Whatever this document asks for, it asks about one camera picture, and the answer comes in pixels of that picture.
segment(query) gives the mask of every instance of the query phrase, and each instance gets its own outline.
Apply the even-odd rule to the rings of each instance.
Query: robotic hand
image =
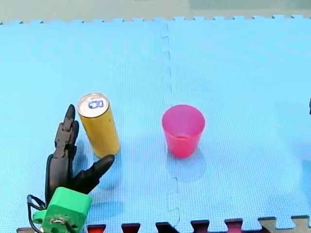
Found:
[[[91,203],[90,197],[87,194],[98,185],[99,179],[109,170],[114,162],[114,155],[108,155],[95,162],[88,170],[82,170],[76,176],[73,176],[72,164],[77,151],[75,142],[78,132],[79,123],[75,120],[75,109],[71,104],[66,112],[64,121],[59,124],[55,138],[55,152],[47,159],[46,202],[44,203],[32,195],[27,197],[29,223],[37,233],[42,231],[34,225],[34,222],[42,224],[45,233],[79,232],[84,224]],[[33,217],[31,216],[31,207],[38,210]]]

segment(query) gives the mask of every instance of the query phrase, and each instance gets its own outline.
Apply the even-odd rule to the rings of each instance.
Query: yellow can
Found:
[[[87,94],[78,101],[77,109],[95,155],[103,158],[118,153],[120,141],[108,98]]]

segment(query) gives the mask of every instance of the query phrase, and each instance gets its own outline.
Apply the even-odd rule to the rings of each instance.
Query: gray surface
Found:
[[[41,19],[45,22],[57,19],[91,21],[101,18],[131,20],[142,17],[171,19],[174,16],[232,16],[251,17],[261,15],[311,16],[311,0],[0,0],[0,21],[30,22]],[[274,220],[262,221],[272,233],[311,233],[307,219],[294,219],[296,230],[275,230]]]

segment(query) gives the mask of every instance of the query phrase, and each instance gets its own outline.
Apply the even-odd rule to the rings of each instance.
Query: plastic cup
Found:
[[[176,105],[162,117],[168,151],[178,158],[187,158],[198,147],[205,127],[203,114],[189,105]]]

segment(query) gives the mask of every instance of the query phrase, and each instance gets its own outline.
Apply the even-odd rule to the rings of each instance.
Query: green plastic part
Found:
[[[65,222],[75,233],[79,233],[84,226],[91,202],[91,197],[86,194],[59,187],[48,208],[34,213],[33,222],[41,224],[44,233],[69,233]]]

